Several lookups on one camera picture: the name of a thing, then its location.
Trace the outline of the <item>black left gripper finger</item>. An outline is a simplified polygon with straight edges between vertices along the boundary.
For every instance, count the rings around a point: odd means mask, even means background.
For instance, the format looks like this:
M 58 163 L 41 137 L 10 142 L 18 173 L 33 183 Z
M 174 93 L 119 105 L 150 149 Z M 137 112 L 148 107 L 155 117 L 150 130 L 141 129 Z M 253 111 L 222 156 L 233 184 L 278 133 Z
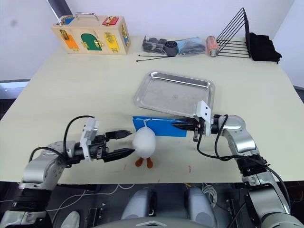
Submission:
M 131 155 L 135 149 L 131 148 L 122 148 L 118 150 L 114 150 L 113 152 L 107 153 L 104 157 L 104 162 L 112 162 L 116 160 L 120 160 L 122 158 L 125 158 L 129 155 Z
M 107 140 L 112 140 L 112 139 L 117 140 L 117 139 L 125 138 L 131 134 L 132 132 L 128 130 L 117 130 L 117 131 L 106 132 L 105 137 Z

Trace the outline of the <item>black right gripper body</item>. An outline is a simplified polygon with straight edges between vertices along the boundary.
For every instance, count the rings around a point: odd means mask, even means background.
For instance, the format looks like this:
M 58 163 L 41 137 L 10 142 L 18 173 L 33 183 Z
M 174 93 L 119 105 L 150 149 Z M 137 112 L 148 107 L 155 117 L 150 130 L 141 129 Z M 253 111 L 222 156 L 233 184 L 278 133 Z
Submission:
M 199 136 L 204 133 L 205 120 L 202 117 L 190 120 L 190 131 L 193 131 L 193 141 L 198 142 Z

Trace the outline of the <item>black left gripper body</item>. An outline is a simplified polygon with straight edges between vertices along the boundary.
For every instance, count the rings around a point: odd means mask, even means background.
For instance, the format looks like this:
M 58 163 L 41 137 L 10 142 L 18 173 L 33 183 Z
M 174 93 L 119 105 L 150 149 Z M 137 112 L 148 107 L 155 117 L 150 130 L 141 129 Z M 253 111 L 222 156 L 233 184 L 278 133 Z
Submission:
M 106 146 L 107 138 L 104 134 L 97 135 L 89 145 L 89 155 L 91 159 L 103 160 L 109 162 L 108 147 Z

